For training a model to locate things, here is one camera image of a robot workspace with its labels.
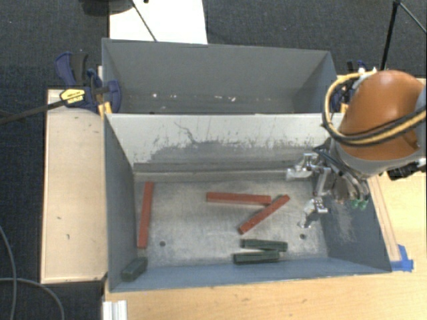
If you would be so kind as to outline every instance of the metal rod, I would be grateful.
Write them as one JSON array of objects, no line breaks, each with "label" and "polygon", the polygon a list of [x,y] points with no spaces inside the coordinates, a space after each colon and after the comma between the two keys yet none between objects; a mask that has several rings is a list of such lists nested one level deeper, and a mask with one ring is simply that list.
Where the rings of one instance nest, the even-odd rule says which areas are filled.
[{"label": "metal rod", "polygon": [[399,5],[400,5],[400,0],[394,0],[393,1],[392,16],[390,18],[390,23],[388,25],[387,40],[386,40],[386,44],[384,46],[384,52],[382,54],[380,70],[384,70],[386,68],[388,50],[390,49],[390,43],[392,41],[394,22],[396,20],[396,14],[398,12]]},{"label": "metal rod", "polygon": [[421,22],[415,17],[414,14],[405,6],[405,4],[400,3],[401,8],[411,17],[413,21],[421,28],[421,30],[427,34],[427,29],[421,24]]}]

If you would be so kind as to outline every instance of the black carpet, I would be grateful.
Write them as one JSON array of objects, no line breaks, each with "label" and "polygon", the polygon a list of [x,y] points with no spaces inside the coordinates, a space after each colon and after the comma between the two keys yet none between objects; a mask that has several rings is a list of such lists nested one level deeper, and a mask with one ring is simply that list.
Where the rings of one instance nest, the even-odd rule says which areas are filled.
[{"label": "black carpet", "polygon": [[[403,0],[426,24],[427,0]],[[210,43],[325,49],[338,73],[346,61],[379,66],[392,0],[203,0]],[[60,85],[53,61],[64,51],[101,63],[107,4],[95,0],[0,0],[0,109],[17,113],[45,102]],[[388,67],[426,76],[426,36],[399,10]],[[19,277],[38,280],[43,198],[43,116],[0,126],[0,225]],[[0,243],[0,277],[10,277]],[[100,283],[51,286],[67,319],[100,319]],[[0,320],[9,318],[11,284],[0,284]],[[44,292],[19,286],[16,319],[59,319]]]}]

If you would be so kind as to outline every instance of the dark green block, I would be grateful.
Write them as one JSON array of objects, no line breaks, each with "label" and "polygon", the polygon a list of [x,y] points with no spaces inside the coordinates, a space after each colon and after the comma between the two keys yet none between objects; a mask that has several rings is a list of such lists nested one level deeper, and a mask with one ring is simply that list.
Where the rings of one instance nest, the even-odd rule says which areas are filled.
[{"label": "dark green block", "polygon": [[254,264],[254,263],[269,263],[279,260],[279,251],[254,251],[252,253],[235,253],[233,255],[234,264]]},{"label": "dark green block", "polygon": [[246,249],[277,250],[282,253],[288,250],[288,244],[281,241],[264,241],[262,239],[242,239],[240,246]]},{"label": "dark green block", "polygon": [[147,270],[147,257],[134,259],[125,269],[121,271],[121,279],[125,282],[132,282]]}]

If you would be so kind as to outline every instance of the cable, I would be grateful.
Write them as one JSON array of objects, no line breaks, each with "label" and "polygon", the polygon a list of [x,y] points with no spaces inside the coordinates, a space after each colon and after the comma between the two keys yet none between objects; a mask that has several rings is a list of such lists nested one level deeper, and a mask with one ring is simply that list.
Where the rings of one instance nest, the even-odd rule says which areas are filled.
[{"label": "cable", "polygon": [[129,1],[131,2],[132,7],[136,10],[136,13],[138,13],[139,18],[142,20],[143,24],[144,24],[144,25],[145,25],[145,27],[147,28],[148,33],[151,35],[151,38],[153,38],[153,40],[154,40],[155,42],[158,42],[158,40],[154,37],[153,32],[151,32],[151,29],[148,27],[147,23],[145,22],[145,20],[144,20],[144,18],[143,18],[143,16],[142,16],[142,14],[139,12],[138,7],[136,7],[135,1],[133,1],[133,0],[129,0]]},{"label": "cable", "polygon": [[61,311],[61,319],[65,320],[65,312],[64,312],[64,308],[62,306],[61,300],[59,300],[58,296],[56,296],[56,294],[52,290],[50,290],[45,285],[42,285],[41,283],[31,281],[31,280],[27,280],[27,279],[21,279],[21,278],[17,277],[16,264],[15,264],[15,259],[13,257],[13,252],[12,252],[11,246],[9,244],[9,241],[7,240],[7,236],[6,236],[5,232],[3,231],[3,228],[1,227],[1,225],[0,225],[0,234],[3,238],[3,241],[5,242],[7,253],[9,254],[9,258],[10,258],[11,266],[12,266],[12,277],[0,278],[0,282],[13,282],[13,298],[12,298],[10,320],[14,320],[14,318],[15,318],[15,310],[16,310],[16,302],[17,302],[17,287],[18,287],[17,283],[18,282],[26,283],[28,285],[34,285],[38,288],[41,288],[46,293],[48,293],[50,296],[52,296],[52,298],[55,300],[56,304],[58,305],[59,310]]},{"label": "cable", "polygon": [[365,135],[345,135],[339,132],[332,124],[332,120],[330,118],[330,109],[329,109],[330,98],[335,93],[335,88],[339,84],[342,84],[343,82],[349,79],[355,79],[355,78],[359,78],[362,75],[366,75],[366,74],[371,75],[373,73],[374,73],[373,71],[370,71],[367,73],[351,73],[349,75],[345,75],[337,79],[328,89],[328,92],[326,93],[326,96],[325,96],[324,112],[322,113],[323,126],[331,135],[331,137],[333,137],[336,141],[340,143],[344,143],[349,146],[355,146],[355,147],[376,145],[379,143],[386,142],[392,138],[395,138],[407,132],[409,129],[414,128],[419,123],[425,120],[426,108],[422,107],[409,115],[405,115],[401,117],[400,119],[393,122],[390,126],[384,129],[381,129],[379,131],[376,131],[374,133],[369,133]]},{"label": "cable", "polygon": [[[13,280],[14,279],[11,277],[0,278],[0,282],[10,282]],[[35,282],[32,280],[17,278],[16,281],[20,282],[20,283],[26,283],[28,285],[33,285],[37,288],[44,290],[46,293],[48,293],[52,297],[52,299],[55,300],[56,304],[58,305],[58,308],[61,312],[61,320],[65,320],[65,312],[64,312],[64,307],[62,306],[61,300],[59,300],[58,296],[50,288],[46,287],[45,285],[42,285],[41,283],[38,283],[38,282]]]},{"label": "cable", "polygon": [[421,24],[421,22],[419,22],[417,18],[415,18],[415,15],[413,15],[412,12],[403,3],[400,3],[400,6],[412,18],[412,20],[415,21],[415,24],[417,24],[425,34],[427,34],[426,28]]},{"label": "cable", "polygon": [[13,298],[12,298],[12,308],[11,308],[10,319],[13,320],[15,318],[16,300],[17,300],[17,291],[18,291],[16,264],[15,264],[15,259],[13,258],[12,248],[9,244],[9,241],[7,240],[6,234],[3,231],[3,228],[1,227],[1,225],[0,225],[0,233],[3,238],[3,241],[5,242],[7,253],[9,254],[9,258],[11,260],[11,266],[12,266]]}]

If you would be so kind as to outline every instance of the bin floor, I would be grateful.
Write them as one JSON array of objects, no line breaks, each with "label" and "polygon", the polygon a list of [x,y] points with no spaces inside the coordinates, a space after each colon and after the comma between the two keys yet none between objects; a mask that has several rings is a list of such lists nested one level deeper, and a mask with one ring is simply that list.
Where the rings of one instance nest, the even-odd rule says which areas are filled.
[{"label": "bin floor", "polygon": [[[135,182],[137,229],[141,215],[144,183]],[[244,235],[238,227],[264,207],[206,202],[206,193],[228,192],[290,196],[284,206]],[[147,255],[150,267],[172,267],[231,263],[232,254],[245,252],[240,239],[268,239],[288,242],[288,251],[281,259],[327,257],[326,243],[320,222],[310,229],[297,226],[310,200],[309,181],[225,181],[155,183]]]}]

